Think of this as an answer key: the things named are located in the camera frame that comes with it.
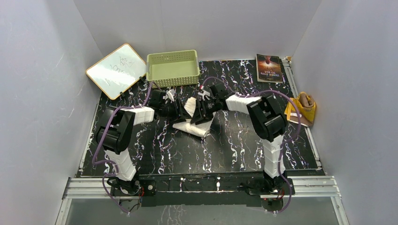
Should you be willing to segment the white terry towel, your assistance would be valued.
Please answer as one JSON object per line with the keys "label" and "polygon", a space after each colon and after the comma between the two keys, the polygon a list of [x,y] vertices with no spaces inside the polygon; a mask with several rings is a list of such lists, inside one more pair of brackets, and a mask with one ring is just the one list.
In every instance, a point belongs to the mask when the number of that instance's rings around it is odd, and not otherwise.
{"label": "white terry towel", "polygon": [[[196,107],[196,98],[190,97],[186,101],[184,108],[188,112],[189,115],[193,116],[195,107]],[[172,127],[177,130],[189,133],[191,135],[205,138],[210,131],[210,127],[212,125],[213,119],[211,119],[208,122],[198,124],[198,125],[196,125],[195,123],[191,124],[190,121],[191,120],[189,119],[189,120],[186,120],[183,122],[175,123],[175,124],[173,124]]]}

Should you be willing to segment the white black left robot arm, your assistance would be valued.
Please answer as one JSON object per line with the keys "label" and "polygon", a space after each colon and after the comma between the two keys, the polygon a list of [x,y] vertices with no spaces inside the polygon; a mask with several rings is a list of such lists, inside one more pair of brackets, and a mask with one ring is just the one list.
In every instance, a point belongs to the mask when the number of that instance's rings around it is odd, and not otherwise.
{"label": "white black left robot arm", "polygon": [[122,189],[129,195],[135,195],[140,190],[140,182],[134,179],[137,170],[128,150],[133,127],[151,123],[158,118],[167,118],[170,123],[191,119],[181,100],[174,94],[174,90],[153,90],[144,105],[106,109],[101,118],[95,132],[98,143],[96,151],[104,149],[108,159],[103,160],[103,163],[115,166],[114,176],[123,180]]}

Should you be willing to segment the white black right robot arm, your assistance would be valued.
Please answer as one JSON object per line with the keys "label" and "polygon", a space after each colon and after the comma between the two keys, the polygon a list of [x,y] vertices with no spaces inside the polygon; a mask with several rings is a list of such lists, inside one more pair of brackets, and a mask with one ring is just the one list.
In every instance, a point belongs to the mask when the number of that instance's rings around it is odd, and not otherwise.
{"label": "white black right robot arm", "polygon": [[262,141],[265,158],[264,172],[269,176],[264,181],[265,190],[277,194],[283,188],[278,177],[284,173],[282,142],[288,126],[286,116],[279,110],[272,96],[243,97],[227,90],[218,83],[210,87],[211,92],[201,92],[196,100],[191,124],[199,125],[213,119],[220,110],[240,112],[250,116],[255,133]]}

